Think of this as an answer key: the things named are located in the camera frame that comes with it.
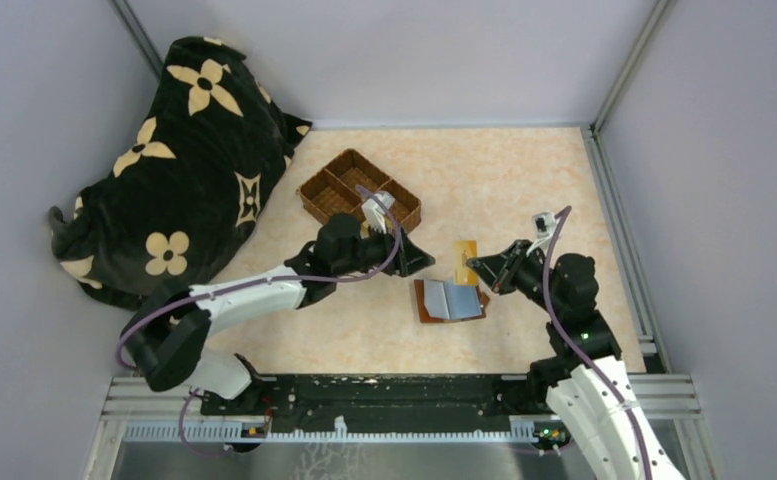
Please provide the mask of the gold card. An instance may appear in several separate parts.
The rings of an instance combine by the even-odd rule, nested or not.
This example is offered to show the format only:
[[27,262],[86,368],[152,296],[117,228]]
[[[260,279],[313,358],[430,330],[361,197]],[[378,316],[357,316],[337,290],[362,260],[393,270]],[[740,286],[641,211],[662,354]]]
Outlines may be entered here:
[[475,240],[458,240],[453,243],[454,270],[453,282],[462,286],[477,286],[478,275],[467,265],[467,262],[477,256]]

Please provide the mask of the brown woven divided basket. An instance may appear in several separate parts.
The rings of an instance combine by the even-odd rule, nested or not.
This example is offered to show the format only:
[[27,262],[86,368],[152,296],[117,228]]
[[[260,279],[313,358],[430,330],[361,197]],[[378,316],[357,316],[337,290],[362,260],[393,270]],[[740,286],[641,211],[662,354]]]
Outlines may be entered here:
[[297,194],[303,208],[321,224],[334,214],[347,213],[365,229],[368,223],[362,211],[364,200],[356,190],[359,185],[373,193],[389,193],[394,198],[391,213],[407,233],[421,223],[421,200],[355,149],[338,154],[301,184]]

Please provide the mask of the brown leather card holder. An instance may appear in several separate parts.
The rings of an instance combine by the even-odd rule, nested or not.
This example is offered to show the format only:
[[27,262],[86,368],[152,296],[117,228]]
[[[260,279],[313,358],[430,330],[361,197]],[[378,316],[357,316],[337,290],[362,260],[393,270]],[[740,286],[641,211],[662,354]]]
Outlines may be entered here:
[[478,286],[430,279],[416,279],[413,285],[422,324],[465,322],[487,316],[490,298]]

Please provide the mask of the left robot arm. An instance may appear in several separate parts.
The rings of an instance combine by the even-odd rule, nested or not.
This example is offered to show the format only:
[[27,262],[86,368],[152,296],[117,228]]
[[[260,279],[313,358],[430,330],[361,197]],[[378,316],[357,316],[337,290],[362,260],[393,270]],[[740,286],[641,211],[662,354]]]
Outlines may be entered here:
[[341,283],[378,273],[406,278],[435,262],[403,227],[363,234],[355,216],[335,214],[295,256],[263,274],[220,284],[165,282],[124,327],[118,350],[153,392],[189,386],[249,414],[262,404],[262,384],[245,359],[213,349],[209,338],[251,319],[312,306]]

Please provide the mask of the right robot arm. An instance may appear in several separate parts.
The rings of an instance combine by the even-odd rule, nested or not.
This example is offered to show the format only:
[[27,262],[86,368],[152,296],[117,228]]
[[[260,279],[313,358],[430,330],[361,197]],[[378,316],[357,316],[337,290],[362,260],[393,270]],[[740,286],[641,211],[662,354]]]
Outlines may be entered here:
[[621,348],[597,307],[593,258],[551,259],[528,240],[466,266],[492,293],[518,292],[550,316],[554,350],[527,374],[527,398],[553,412],[598,479],[681,479],[633,390]]

